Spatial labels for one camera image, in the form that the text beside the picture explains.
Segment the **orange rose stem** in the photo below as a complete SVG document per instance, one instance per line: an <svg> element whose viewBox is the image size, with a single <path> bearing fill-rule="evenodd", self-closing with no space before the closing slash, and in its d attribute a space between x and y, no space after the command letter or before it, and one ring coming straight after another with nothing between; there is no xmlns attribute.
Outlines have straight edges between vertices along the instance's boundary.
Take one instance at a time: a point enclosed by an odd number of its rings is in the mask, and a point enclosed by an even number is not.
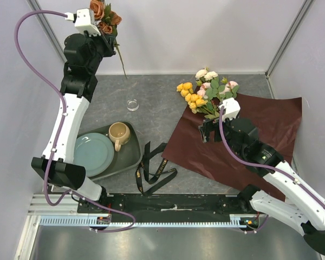
<svg viewBox="0 0 325 260"><path fill-rule="evenodd" d="M94 11L95 25L99 29L101 34L113 34L115 37L118 35L118 25L121 23L122 18L112 10L110 3L105 1L91 0L89 4L90 9ZM122 65L122 70L125 78L127 74L125 72L124 61L120 53L119 44L117 40L114 43L115 54L119 54L119 58Z"/></svg>

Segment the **yellow rose stem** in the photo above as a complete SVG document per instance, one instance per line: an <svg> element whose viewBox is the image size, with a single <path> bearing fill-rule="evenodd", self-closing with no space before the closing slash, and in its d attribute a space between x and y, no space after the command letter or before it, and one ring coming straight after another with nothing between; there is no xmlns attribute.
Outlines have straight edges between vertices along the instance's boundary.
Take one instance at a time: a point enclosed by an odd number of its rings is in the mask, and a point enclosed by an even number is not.
<svg viewBox="0 0 325 260"><path fill-rule="evenodd" d="M205 118L214 119L219 117L218 108L215 102L208 99L203 99L197 95L197 91L193 90L193 85L190 82L177 85L176 91L185 99L192 113L203 113Z"/></svg>

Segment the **small pink peony stem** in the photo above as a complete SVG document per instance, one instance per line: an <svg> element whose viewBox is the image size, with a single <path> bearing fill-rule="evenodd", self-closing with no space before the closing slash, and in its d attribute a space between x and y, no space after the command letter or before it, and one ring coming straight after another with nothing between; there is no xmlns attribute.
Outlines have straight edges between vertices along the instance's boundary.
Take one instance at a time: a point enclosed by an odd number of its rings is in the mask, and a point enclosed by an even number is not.
<svg viewBox="0 0 325 260"><path fill-rule="evenodd" d="M197 91L197 95L201 96L203 99L213 99L213 89L209 82L205 82L200 86L200 89Z"/></svg>

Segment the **white peony stem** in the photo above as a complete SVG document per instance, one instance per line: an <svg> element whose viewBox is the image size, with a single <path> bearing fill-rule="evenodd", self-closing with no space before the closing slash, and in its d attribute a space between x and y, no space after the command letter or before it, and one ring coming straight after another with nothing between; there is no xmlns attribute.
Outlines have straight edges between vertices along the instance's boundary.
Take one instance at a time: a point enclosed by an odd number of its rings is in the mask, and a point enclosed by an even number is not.
<svg viewBox="0 0 325 260"><path fill-rule="evenodd" d="M195 74L196 80L204 79L205 81L210 81L218 77L218 74L215 71L209 71L207 68L197 71Z"/></svg>

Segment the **red wrapping paper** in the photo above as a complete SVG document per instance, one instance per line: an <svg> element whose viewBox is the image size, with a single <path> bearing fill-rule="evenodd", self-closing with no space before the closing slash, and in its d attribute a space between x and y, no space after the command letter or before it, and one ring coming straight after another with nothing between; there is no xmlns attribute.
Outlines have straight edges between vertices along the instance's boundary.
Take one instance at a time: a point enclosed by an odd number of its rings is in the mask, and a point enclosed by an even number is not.
<svg viewBox="0 0 325 260"><path fill-rule="evenodd" d="M302 98L266 99L237 94L240 105L237 118L223 125L226 144L241 159L275 166L282 160L290 163L295 139L302 121ZM179 119L162 157L183 168L197 172L239 191L254 185L267 194L285 201L285 195L263 179L266 169L246 167L237 162L210 133L203 141L199 126L205 117L186 107Z"/></svg>

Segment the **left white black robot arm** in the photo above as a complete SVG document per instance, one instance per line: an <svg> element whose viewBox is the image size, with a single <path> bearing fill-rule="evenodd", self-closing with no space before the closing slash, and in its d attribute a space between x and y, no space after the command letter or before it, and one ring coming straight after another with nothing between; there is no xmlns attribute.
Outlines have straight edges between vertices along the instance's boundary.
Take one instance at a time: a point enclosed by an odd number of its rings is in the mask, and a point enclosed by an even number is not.
<svg viewBox="0 0 325 260"><path fill-rule="evenodd" d="M72 34L64 41L66 62L61 88L57 90L60 106L50 140L41 157L31 166L44 180L89 199L96 213L106 211L106 190L86 176L83 166L74 164L74 148L80 124L92 100L98 80L95 76L103 58L115 55L115 37Z"/></svg>

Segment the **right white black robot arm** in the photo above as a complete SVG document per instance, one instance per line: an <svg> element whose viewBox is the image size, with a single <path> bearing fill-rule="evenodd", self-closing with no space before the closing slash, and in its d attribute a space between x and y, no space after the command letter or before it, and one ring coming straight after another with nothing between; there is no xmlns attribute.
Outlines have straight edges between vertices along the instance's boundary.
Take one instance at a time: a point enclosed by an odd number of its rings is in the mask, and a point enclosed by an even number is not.
<svg viewBox="0 0 325 260"><path fill-rule="evenodd" d="M249 119L206 119L198 127L203 142L221 141L230 155L279 189L292 203L275 199L260 188L248 185L237 199L243 213L265 213L296 230L316 252L325 256L325 198L309 186L273 147L259 139Z"/></svg>

